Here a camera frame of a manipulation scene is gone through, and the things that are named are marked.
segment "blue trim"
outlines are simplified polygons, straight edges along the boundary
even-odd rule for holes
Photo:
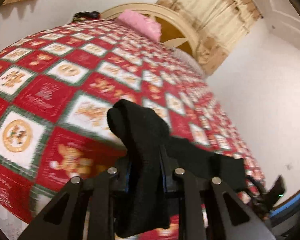
[[[270,217],[274,217],[275,215],[279,214],[280,212],[282,212],[283,210],[285,210],[286,208],[288,208],[289,206],[297,202],[299,199],[300,199],[300,193],[296,195],[293,199],[291,199],[289,202],[285,203],[282,207],[272,211]]]

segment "bolt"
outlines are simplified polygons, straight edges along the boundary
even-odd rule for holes
[[[117,173],[117,168],[116,167],[110,167],[108,170],[107,170],[107,172],[109,173],[109,174],[116,174]]]
[[[213,177],[211,181],[213,184],[216,184],[216,185],[220,185],[222,182],[222,180],[219,177]]]
[[[174,172],[177,174],[177,175],[183,175],[185,174],[185,170],[183,168],[176,168],[174,170]]]
[[[73,184],[77,184],[77,183],[79,183],[80,182],[80,177],[78,177],[78,176],[75,176],[75,177],[73,177],[72,179],[71,179],[71,183],[73,183]]]

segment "wooden headboard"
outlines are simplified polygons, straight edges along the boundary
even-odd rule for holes
[[[198,36],[195,30],[183,17],[161,5],[150,3],[128,3],[113,7],[101,13],[102,19],[117,18],[124,10],[129,9],[149,16],[161,24],[160,41],[168,48],[178,47],[195,57]]]

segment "pink pillow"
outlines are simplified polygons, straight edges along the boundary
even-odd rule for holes
[[[125,10],[119,15],[118,21],[138,31],[142,35],[159,42],[161,36],[161,24],[132,10]]]

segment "red quilt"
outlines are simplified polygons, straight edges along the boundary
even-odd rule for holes
[[[113,20],[94,20],[28,36],[0,52],[0,204],[29,223],[72,176],[94,176],[125,155],[106,122],[120,98],[154,109],[173,135],[244,158],[247,174],[264,179],[195,71],[163,45]],[[173,218],[167,231],[139,238],[170,239],[177,229]]]

